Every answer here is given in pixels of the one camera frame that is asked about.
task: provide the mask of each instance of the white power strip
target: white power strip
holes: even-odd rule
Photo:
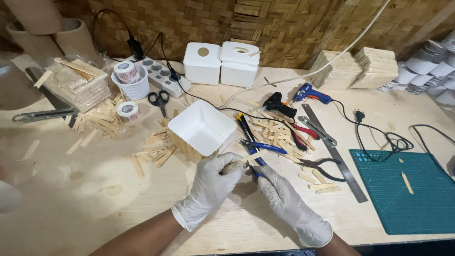
[[[124,61],[133,60],[134,56],[131,56],[126,58]],[[179,98],[183,94],[183,91],[177,81],[171,78],[171,71],[160,62],[152,60],[149,57],[145,57],[143,60],[135,63],[140,64],[147,69],[148,81],[154,86],[160,88],[161,90],[165,90],[174,98]],[[177,77],[179,78],[178,81],[185,91],[191,89],[190,81],[180,75],[177,75]]]

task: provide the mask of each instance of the cutting mat grid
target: cutting mat grid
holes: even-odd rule
[[[362,150],[349,151],[387,234],[455,233],[455,181],[428,154],[399,152],[385,162],[373,162]],[[388,153],[367,152],[374,157]]]

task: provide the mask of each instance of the glue gun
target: glue gun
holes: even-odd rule
[[[303,98],[317,99],[324,104],[329,104],[332,101],[332,98],[322,92],[318,92],[313,89],[313,86],[309,83],[305,83],[300,87],[300,89],[295,93],[294,99],[292,102],[301,101]]]

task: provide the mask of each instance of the steel ruler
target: steel ruler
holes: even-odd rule
[[[308,115],[308,118],[318,125],[321,129],[324,129],[319,122],[318,118],[314,114],[313,110],[311,109],[310,105],[308,104],[302,104],[303,109]],[[341,155],[338,153],[338,150],[335,147],[330,147],[326,143],[324,143],[325,147],[329,151],[330,155],[332,156],[333,159],[341,161],[341,164],[338,164],[338,168],[340,169],[341,174],[343,175],[344,179],[346,180],[346,183],[348,184],[349,188],[351,189],[352,193],[354,194],[354,197],[357,199],[357,202],[363,203],[367,202],[368,198],[365,196],[365,193],[362,191],[360,188],[359,184],[355,180],[354,176],[352,175],[351,171],[349,170],[348,166],[344,163],[343,159],[341,158]]]

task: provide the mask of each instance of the white latex glove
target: white latex glove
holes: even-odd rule
[[[311,210],[291,183],[270,166],[256,166],[267,177],[258,178],[258,185],[278,216],[297,232],[300,243],[307,247],[323,247],[332,239],[332,227]]]
[[[228,197],[246,169],[244,163],[235,163],[242,158],[229,152],[199,162],[190,194],[171,208],[184,229],[193,231],[212,208]]]

